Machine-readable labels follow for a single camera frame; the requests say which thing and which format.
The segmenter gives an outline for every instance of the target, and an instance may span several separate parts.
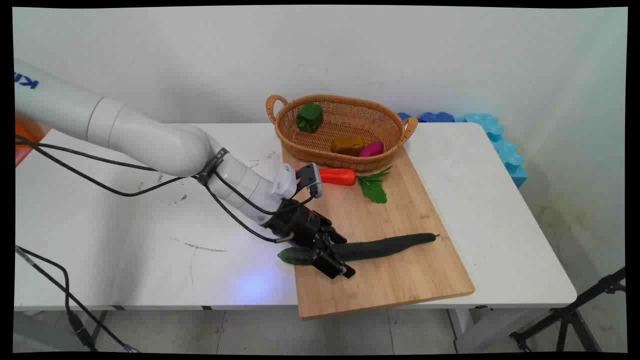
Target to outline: green leaf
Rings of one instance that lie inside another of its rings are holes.
[[[381,181],[367,181],[365,179],[358,179],[360,183],[360,187],[362,188],[362,193],[371,201],[376,204],[386,204],[387,203],[387,194],[382,188]]]
[[[358,176],[358,179],[365,179],[365,180],[376,180],[376,179],[381,179],[382,177],[385,177],[387,175],[389,175],[389,169],[391,167],[386,168],[385,170],[382,170],[381,172],[377,172],[375,174],[371,174],[371,175],[367,175],[367,176]]]

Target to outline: cucumber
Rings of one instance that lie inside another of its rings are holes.
[[[396,252],[409,249],[414,245],[430,243],[436,240],[432,233],[420,233],[403,236],[393,236],[376,241],[362,243],[335,244],[333,250],[343,261],[382,258]],[[311,265],[313,252],[306,247],[289,247],[278,253],[278,257],[287,264]]]

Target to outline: robotic arm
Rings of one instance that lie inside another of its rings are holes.
[[[74,138],[122,152],[162,173],[198,175],[198,182],[249,219],[314,250],[314,266],[327,276],[355,274],[332,250],[331,242],[346,239],[331,221],[292,199],[303,187],[314,197],[322,196],[315,164],[298,174],[284,164],[274,186],[199,127],[156,122],[123,102],[71,85],[19,59],[14,59],[13,76],[15,111]],[[312,180],[297,182],[301,177]]]

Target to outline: wicker basket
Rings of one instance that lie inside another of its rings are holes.
[[[273,115],[276,100],[284,104],[277,117]],[[323,124],[312,134],[301,131],[296,125],[296,115],[309,102],[315,102],[323,109]],[[375,170],[389,164],[418,125],[415,117],[403,122],[393,111],[376,102],[335,95],[310,95],[292,102],[272,95],[267,98],[266,109],[282,145],[291,155],[318,165],[356,171]],[[382,141],[385,152],[368,158],[331,152],[334,139],[345,135],[362,136],[365,143]]]

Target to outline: blue foam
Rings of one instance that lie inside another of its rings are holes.
[[[518,167],[512,174],[511,179],[516,184],[517,188],[520,188],[522,184],[529,178],[524,167]]]
[[[489,114],[466,114],[463,122],[475,122],[482,126],[492,142],[500,140],[504,132],[504,128],[498,124],[498,118]]]
[[[453,115],[448,113],[424,113],[418,118],[418,122],[454,122]]]
[[[398,116],[400,117],[400,119],[402,119],[402,121],[405,121],[406,119],[411,117],[411,115],[407,113],[398,113]]]
[[[498,152],[502,163],[507,168],[509,174],[513,174],[523,162],[523,157],[516,152],[516,146],[512,143],[501,139],[498,142],[493,142],[493,148]]]
[[[398,113],[402,120],[411,117],[407,113]],[[511,179],[519,188],[529,178],[527,172],[522,167],[524,161],[522,155],[517,153],[517,148],[512,143],[504,139],[502,134],[504,128],[498,124],[498,118],[485,113],[468,113],[462,116],[453,117],[448,113],[423,113],[419,118],[419,122],[475,122],[483,127],[486,135],[491,140],[493,148],[500,156],[500,160],[507,169]]]

